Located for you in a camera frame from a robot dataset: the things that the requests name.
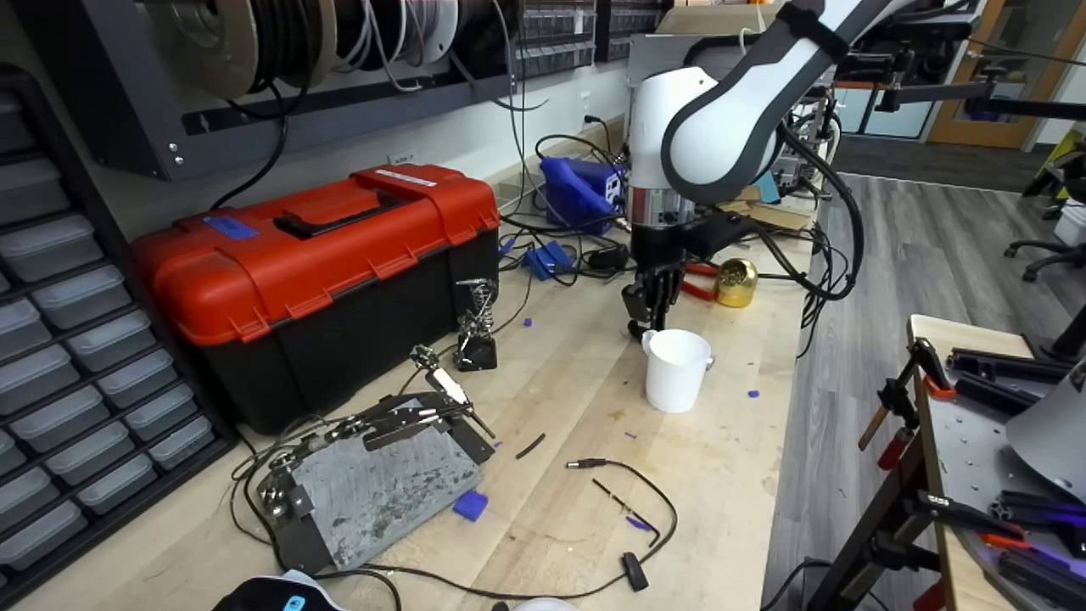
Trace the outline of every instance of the red toolbox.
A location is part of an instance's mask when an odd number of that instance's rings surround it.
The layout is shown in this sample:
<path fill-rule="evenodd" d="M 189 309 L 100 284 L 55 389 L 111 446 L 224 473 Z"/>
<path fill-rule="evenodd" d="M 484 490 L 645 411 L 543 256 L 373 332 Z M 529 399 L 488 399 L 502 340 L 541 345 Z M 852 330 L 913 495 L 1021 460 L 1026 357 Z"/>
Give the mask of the red toolbox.
<path fill-rule="evenodd" d="M 441 167 L 375 167 L 137 243 L 234 418 L 276 433 L 455 330 L 459 277 L 494 277 L 499 210 Z"/>

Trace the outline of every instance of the white box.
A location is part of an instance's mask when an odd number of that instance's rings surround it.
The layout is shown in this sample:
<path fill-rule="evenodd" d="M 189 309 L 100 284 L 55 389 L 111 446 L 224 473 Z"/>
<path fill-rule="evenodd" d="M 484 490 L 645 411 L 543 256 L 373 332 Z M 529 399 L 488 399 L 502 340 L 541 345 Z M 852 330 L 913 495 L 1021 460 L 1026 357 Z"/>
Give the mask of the white box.
<path fill-rule="evenodd" d="M 1062 204 L 1054 237 L 1068 247 L 1086 243 L 1086 204 L 1079 199 Z"/>

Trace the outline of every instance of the gray floor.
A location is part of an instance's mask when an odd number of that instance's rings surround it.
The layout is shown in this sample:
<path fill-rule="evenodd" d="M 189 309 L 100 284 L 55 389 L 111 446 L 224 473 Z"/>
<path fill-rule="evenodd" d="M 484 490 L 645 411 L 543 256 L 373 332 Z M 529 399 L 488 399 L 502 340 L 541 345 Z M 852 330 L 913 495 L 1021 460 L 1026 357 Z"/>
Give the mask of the gray floor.
<path fill-rule="evenodd" d="M 848 183 L 862 199 L 870 256 L 858 291 L 824 309 L 813 351 L 800 363 L 767 595 L 798 561 L 833 557 L 882 481 L 876 451 L 890 428 L 866 456 L 855 439 L 878 383 L 901 366 L 908 312 L 1052 335 L 1086 304 L 1086 273 L 1052 267 L 1026 284 L 1017 276 L 1035 256 L 1026 250 L 1017 260 L 1002 256 L 1016 237 L 1048 237 L 1016 193 L 878 177 Z M 839 210 L 824 204 L 824 225 L 841 242 Z M 876 595 L 890 606 L 908 606 L 924 583 L 926 576 L 915 583 L 908 572 L 892 572 Z M 794 580 L 777 606 L 800 606 L 800 592 L 804 580 Z"/>
<path fill-rule="evenodd" d="M 901 177 L 926 183 L 968 183 L 983 189 L 1021 189 L 1048 148 L 975 148 L 926 146 L 878 136 L 846 136 L 833 167 L 841 174 Z"/>

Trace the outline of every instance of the workbench surface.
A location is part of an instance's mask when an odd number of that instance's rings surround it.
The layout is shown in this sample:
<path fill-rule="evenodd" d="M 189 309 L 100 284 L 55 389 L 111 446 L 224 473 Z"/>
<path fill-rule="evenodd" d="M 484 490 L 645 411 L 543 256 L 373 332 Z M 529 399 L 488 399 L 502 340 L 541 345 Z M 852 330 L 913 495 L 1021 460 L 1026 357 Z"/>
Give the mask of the workbench surface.
<path fill-rule="evenodd" d="M 945 361 L 953 351 L 981 351 L 981 354 L 1004 354 L 1004 357 L 1031 357 L 1031 351 L 1026 345 L 1021 335 L 1016 332 L 995 332 L 995 330 L 981 330 L 981 325 L 961 325 L 961 321 L 945 321 L 945 318 L 929 318 L 929 316 L 908 316 L 908 332 L 913 335 L 926 335 L 935 354 Z M 924 428 L 924 451 L 926 451 L 926 481 L 933 493 L 943 493 L 943 459 L 939 459 L 939 446 L 929 433 L 929 428 Z M 961 544 L 961 537 L 945 525 L 933 525 L 935 529 L 935 544 L 943 554 L 943 576 L 945 576 L 945 602 L 957 611 L 999 611 L 999 606 L 1016 606 L 1008 596 L 1002 596 L 991 580 L 983 576 L 981 563 L 969 557 L 969 549 Z"/>
<path fill-rule="evenodd" d="M 786 256 L 809 267 L 809 247 L 791 242 Z M 737 256 L 777 273 L 760 247 Z M 645 354 L 623 330 L 623 282 L 580 277 L 573 289 L 537 282 L 526 312 L 499 335 L 499 371 L 455 372 L 502 441 L 482 467 L 479 493 L 488 495 L 488 508 L 479 523 L 441 511 L 383 554 L 383 563 L 429 568 L 494 592 L 595 588 L 617 572 L 623 549 L 649 549 L 649 534 L 623 523 L 590 477 L 610 486 L 657 529 L 669 525 L 666 504 L 631 474 L 563 467 L 570 459 L 599 456 L 657 481 L 683 523 L 649 561 L 649 592 L 631 595 L 629 583 L 613 583 L 580 606 L 760 606 L 804 291 L 791 282 L 760 282 L 750 309 L 683 294 L 669 325 L 709 335 L 716 366 L 694 411 L 657 414 L 642 397 Z M 494 318 L 504 318 L 524 291 L 526 277 L 504 276 Z M 369 408 L 407 372 L 397 366 L 335 414 Z M 541 433 L 545 441 L 514 460 L 514 451 Z M 192 474 L 20 606 L 215 606 L 242 580 L 278 572 L 271 549 L 232 525 L 226 490 L 242 459 L 234 448 Z M 430 580 L 393 580 L 402 606 L 492 606 Z M 387 592 L 367 576 L 326 588 L 343 606 L 391 606 Z"/>

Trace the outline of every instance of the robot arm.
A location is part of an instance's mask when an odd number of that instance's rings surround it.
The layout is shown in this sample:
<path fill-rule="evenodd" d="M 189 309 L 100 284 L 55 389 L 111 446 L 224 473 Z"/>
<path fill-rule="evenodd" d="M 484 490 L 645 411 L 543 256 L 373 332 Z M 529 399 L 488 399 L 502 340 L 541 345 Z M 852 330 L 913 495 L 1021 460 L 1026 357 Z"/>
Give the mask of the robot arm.
<path fill-rule="evenodd" d="M 852 42 L 908 2 L 915 0 L 791 0 L 740 64 L 669 121 L 663 142 L 669 183 L 700 204 L 732 199 L 764 167 L 786 110 L 841 62 Z"/>
<path fill-rule="evenodd" d="M 684 250 L 709 256 L 728 228 L 692 228 L 694 204 L 723 204 L 767 163 L 775 129 L 878 21 L 918 0 L 791 0 L 769 30 L 712 81 L 701 67 L 649 77 L 631 110 L 631 332 L 666 325 Z"/>

